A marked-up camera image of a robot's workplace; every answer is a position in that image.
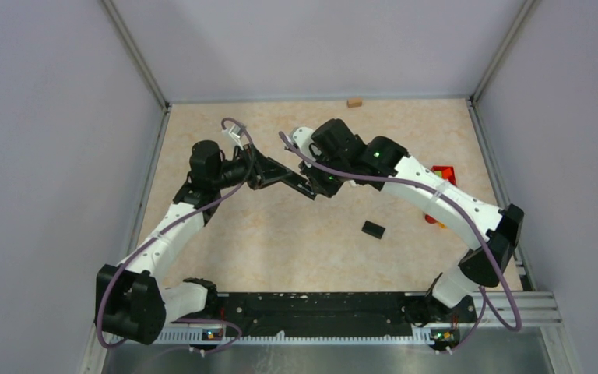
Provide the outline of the black remote battery cover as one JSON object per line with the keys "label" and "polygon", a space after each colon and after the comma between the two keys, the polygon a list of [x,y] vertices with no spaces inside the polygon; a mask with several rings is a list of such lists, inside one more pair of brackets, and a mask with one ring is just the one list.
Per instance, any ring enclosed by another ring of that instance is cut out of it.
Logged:
{"label": "black remote battery cover", "polygon": [[371,221],[365,221],[361,231],[376,239],[382,239],[385,233],[385,227]]}

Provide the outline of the black remote control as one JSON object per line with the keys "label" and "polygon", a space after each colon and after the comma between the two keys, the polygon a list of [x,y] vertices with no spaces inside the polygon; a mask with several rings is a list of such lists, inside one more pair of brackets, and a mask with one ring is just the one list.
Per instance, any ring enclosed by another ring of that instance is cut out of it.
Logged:
{"label": "black remote control", "polygon": [[299,192],[301,195],[309,198],[310,200],[315,200],[317,196],[315,191],[312,189],[310,182],[295,171],[287,169],[280,178],[280,181],[284,185],[290,187],[296,192]]}

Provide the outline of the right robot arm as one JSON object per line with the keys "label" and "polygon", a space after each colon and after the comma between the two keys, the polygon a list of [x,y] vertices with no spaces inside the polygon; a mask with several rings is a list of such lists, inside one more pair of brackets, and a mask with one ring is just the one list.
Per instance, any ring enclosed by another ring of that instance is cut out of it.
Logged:
{"label": "right robot arm", "polygon": [[296,128],[289,140],[304,157],[300,169],[315,193],[332,197],[348,181],[370,185],[413,204],[467,244],[460,261],[431,286],[425,309],[432,319],[446,321],[464,297],[500,284],[519,244],[521,208],[485,203],[427,169],[390,138],[376,136],[365,143],[339,118],[316,130]]}

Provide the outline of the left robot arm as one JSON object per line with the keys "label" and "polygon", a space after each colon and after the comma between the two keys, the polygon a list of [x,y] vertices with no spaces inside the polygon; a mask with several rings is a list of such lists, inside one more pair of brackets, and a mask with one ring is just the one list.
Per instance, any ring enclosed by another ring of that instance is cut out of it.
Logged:
{"label": "left robot arm", "polygon": [[189,158],[190,171],[164,218],[137,250],[118,265],[105,265],[97,274],[95,324],[99,333],[152,344],[161,330],[192,314],[209,322],[219,302],[214,286],[190,280],[164,290],[160,282],[189,240],[202,230],[227,198],[223,189],[243,186],[264,189],[278,182],[314,198],[305,178],[254,146],[235,148],[232,159],[212,140],[197,142]]}

